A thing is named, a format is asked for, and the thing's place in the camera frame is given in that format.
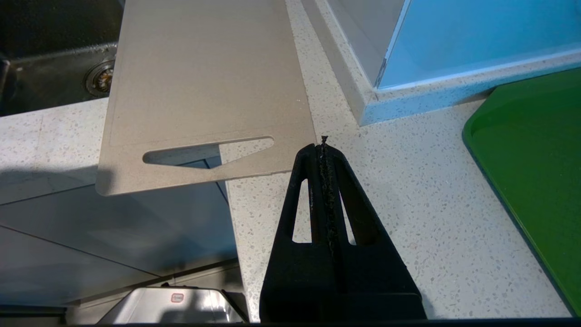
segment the sink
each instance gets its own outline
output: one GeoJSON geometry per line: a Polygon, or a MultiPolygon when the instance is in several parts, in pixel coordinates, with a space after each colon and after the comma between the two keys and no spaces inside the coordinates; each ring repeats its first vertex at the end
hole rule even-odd
{"type": "Polygon", "coordinates": [[[123,0],[0,0],[0,116],[107,97],[123,0]]]}

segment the green cutting board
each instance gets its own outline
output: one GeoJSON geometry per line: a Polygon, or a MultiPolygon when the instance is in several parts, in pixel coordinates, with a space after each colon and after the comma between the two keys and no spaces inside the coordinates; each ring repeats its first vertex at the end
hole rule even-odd
{"type": "Polygon", "coordinates": [[[581,316],[581,69],[497,87],[462,136],[581,316]]]}

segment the speckled countertop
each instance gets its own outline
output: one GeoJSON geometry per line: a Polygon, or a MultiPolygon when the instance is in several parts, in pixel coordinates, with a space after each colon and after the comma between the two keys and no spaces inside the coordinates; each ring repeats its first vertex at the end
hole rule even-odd
{"type": "MultiPolygon", "coordinates": [[[[358,127],[300,1],[288,9],[317,136],[346,155],[428,317],[570,316],[462,143],[481,102],[358,127]]],[[[0,204],[93,183],[106,101],[1,118],[0,204]]],[[[220,153],[227,162],[263,146],[220,153]]],[[[253,321],[289,176],[227,182],[253,321]]],[[[297,221],[295,236],[305,239],[309,226],[297,221]]]]}

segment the sink drain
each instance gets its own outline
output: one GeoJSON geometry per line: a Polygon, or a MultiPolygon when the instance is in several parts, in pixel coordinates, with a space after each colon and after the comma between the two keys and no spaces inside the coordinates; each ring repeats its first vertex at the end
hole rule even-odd
{"type": "Polygon", "coordinates": [[[96,97],[106,97],[111,90],[114,60],[104,61],[91,68],[85,75],[85,88],[96,97]]]}

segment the gray cutting board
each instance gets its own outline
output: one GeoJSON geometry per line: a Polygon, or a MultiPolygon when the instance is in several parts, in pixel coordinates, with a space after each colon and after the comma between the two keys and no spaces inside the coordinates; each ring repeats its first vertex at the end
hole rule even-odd
{"type": "Polygon", "coordinates": [[[284,0],[128,0],[96,188],[102,195],[268,175],[315,142],[284,0]],[[270,137],[213,169],[151,151],[270,137]]]}

